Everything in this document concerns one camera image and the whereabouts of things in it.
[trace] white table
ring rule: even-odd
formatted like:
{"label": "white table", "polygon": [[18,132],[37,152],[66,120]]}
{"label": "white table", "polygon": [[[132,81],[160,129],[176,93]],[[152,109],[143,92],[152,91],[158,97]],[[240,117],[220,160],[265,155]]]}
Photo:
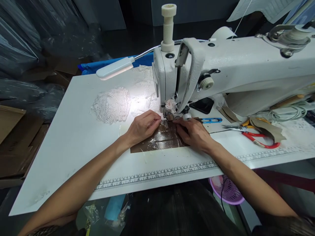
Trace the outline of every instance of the white table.
{"label": "white table", "polygon": [[[127,130],[133,120],[131,115],[128,115],[126,122],[111,125],[104,124],[97,121],[90,114],[90,107],[99,92],[116,86],[129,88],[136,76],[138,75],[133,71],[126,71],[107,81],[101,81],[95,74],[72,78],[10,215],[38,210],[44,201],[68,178]],[[130,90],[131,96],[134,93],[137,93],[137,91]],[[224,118],[215,109],[212,109],[209,115],[202,114],[194,109],[190,111],[195,117]],[[311,143],[311,140],[314,139],[311,139],[311,137],[315,134],[315,131],[313,127],[307,126],[306,123],[291,123],[290,126],[293,126],[293,129],[300,130],[298,132],[290,129],[286,130],[285,136],[288,140],[282,142],[276,153],[266,153],[269,150],[254,145],[237,131],[220,132],[224,130],[222,124],[230,123],[223,119],[222,123],[205,125],[205,127],[209,132],[217,132],[213,133],[212,137],[222,143],[233,155],[242,161],[246,161],[250,168],[270,166],[315,156],[315,143]],[[202,166],[203,171],[194,171],[187,174],[189,167],[197,170],[201,168],[198,163],[205,164]],[[91,200],[222,174],[221,170],[214,166],[215,163],[209,156],[190,147],[132,154],[128,150],[106,173],[101,182],[103,185],[98,186],[99,190],[93,193]],[[172,173],[176,173],[176,175],[173,175],[172,178],[161,178],[162,172],[154,172],[166,169],[172,170],[166,172],[166,175],[170,176]],[[155,181],[142,181],[139,184],[126,184],[123,187],[101,189],[104,185],[108,186],[113,183],[119,185],[119,180],[122,178],[128,179],[130,177],[131,182],[137,181],[140,179],[137,178],[137,174],[141,175],[141,178],[144,174],[144,178],[149,176],[149,178],[154,179],[152,173],[156,173]]]}

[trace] red scissors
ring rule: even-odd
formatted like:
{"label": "red scissors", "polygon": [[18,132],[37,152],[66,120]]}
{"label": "red scissors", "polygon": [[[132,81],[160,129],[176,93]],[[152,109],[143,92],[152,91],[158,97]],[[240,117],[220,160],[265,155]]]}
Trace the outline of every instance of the red scissors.
{"label": "red scissors", "polygon": [[254,144],[262,147],[262,148],[269,148],[269,149],[274,149],[279,147],[280,143],[274,143],[271,146],[262,144],[261,142],[257,141],[255,138],[253,137],[267,137],[264,134],[256,134],[256,133],[250,133],[247,131],[247,128],[244,126],[229,126],[229,125],[223,125],[224,128],[226,129],[230,129],[230,130],[236,130],[236,131],[241,131],[242,135],[244,135],[245,137],[247,137],[249,140],[251,140]]}

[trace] ruler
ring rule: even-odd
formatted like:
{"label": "ruler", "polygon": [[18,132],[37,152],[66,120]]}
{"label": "ruler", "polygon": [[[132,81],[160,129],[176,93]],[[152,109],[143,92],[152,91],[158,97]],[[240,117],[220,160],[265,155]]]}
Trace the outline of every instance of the ruler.
{"label": "ruler", "polygon": [[[273,156],[285,155],[293,152],[301,152],[300,146],[289,148],[266,149],[260,152],[254,152],[246,155],[235,156],[242,162],[253,161],[256,159],[268,158]],[[183,175],[190,175],[204,171],[219,169],[217,163],[213,160],[206,162],[192,163],[183,166],[174,166],[165,169],[158,169],[144,173],[135,173],[132,175],[121,176],[114,179],[102,180],[98,183],[94,192],[105,191],[107,189],[122,188],[130,185],[140,185],[146,182],[158,181],[162,179],[174,178]]]}

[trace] hand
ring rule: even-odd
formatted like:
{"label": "hand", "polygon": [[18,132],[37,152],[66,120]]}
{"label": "hand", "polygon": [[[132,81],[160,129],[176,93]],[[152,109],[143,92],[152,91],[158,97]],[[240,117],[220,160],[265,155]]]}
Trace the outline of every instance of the hand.
{"label": "hand", "polygon": [[161,116],[152,110],[136,116],[125,136],[132,147],[150,137],[158,128]]}
{"label": "hand", "polygon": [[[189,121],[184,121],[181,118],[174,120],[173,123],[176,124],[177,133],[183,141],[198,150],[208,153],[210,147],[217,143],[211,138],[206,128],[194,118]],[[183,129],[183,126],[187,128],[188,133]]]}

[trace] right hand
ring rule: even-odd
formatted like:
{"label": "right hand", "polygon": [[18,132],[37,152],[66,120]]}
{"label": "right hand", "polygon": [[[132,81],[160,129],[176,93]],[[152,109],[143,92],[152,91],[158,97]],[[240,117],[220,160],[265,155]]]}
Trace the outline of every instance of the right hand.
{"label": "right hand", "polygon": [[[180,118],[179,120],[174,120],[173,123],[176,124],[177,133],[183,141],[192,147],[208,152],[210,147],[217,144],[211,138],[206,128],[194,118],[189,121],[184,121]],[[188,133],[183,129],[183,126],[187,128]]]}

